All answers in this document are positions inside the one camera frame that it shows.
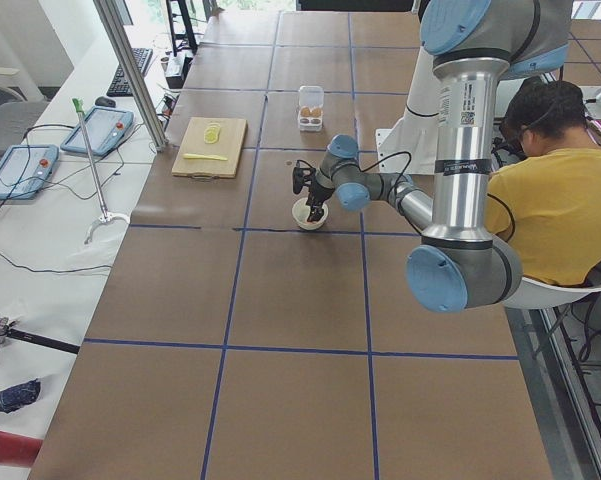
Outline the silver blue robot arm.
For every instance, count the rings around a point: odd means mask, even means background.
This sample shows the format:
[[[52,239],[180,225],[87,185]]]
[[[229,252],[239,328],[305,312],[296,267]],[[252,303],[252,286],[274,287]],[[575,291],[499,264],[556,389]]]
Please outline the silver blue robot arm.
[[[404,171],[363,171],[357,142],[338,135],[318,167],[293,173],[294,190],[308,194],[309,219],[322,219],[331,197],[349,211],[385,201],[421,233],[406,279],[422,306],[448,313],[509,298],[521,262],[484,225],[497,87],[562,66],[571,15],[568,1],[427,2],[420,40],[437,125],[433,193]]]

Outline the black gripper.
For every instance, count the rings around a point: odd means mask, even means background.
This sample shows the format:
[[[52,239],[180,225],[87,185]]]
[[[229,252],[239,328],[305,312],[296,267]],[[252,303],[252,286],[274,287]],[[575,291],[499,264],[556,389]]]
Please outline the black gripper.
[[[308,207],[307,223],[324,223],[327,218],[327,205],[324,204],[332,197],[334,189],[325,187],[317,180],[309,186],[309,195],[306,204]]]

